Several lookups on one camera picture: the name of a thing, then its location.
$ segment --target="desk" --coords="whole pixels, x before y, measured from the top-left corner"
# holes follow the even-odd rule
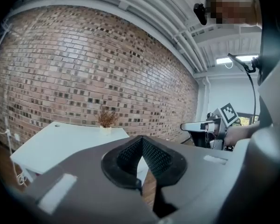
[[[112,128],[110,135],[103,135],[99,127],[52,122],[17,149],[10,158],[20,166],[25,177],[33,182],[37,175],[45,173],[78,151],[128,137],[122,128]],[[142,185],[147,172],[148,166],[142,157],[137,169],[137,178],[142,181]]]

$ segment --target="ceiling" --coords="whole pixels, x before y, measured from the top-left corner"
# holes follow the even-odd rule
[[[40,0],[18,0],[13,9]],[[206,72],[216,59],[258,54],[258,27],[207,24],[202,26],[193,12],[204,0],[99,0],[136,15],[160,32],[182,54],[194,73]]]

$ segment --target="ceiling light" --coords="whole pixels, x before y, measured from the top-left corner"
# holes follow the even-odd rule
[[[258,55],[251,55],[251,56],[237,56],[236,58],[238,58],[239,60],[241,60],[242,62],[249,62],[253,59],[253,57],[257,58]],[[216,64],[226,64],[226,63],[232,63],[231,59],[226,57],[226,58],[220,58],[220,59],[216,59]]]

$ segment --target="white flower pot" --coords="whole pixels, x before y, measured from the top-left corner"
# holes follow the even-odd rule
[[[104,128],[104,127],[100,126],[100,134],[102,134],[102,135],[110,135],[111,131],[112,131],[112,127]]]

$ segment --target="potted plant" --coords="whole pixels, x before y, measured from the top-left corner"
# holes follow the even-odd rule
[[[100,133],[104,135],[110,135],[112,130],[111,125],[115,124],[118,119],[119,117],[117,116],[116,111],[109,112],[107,107],[101,105],[100,113],[97,116],[97,121],[101,125]]]

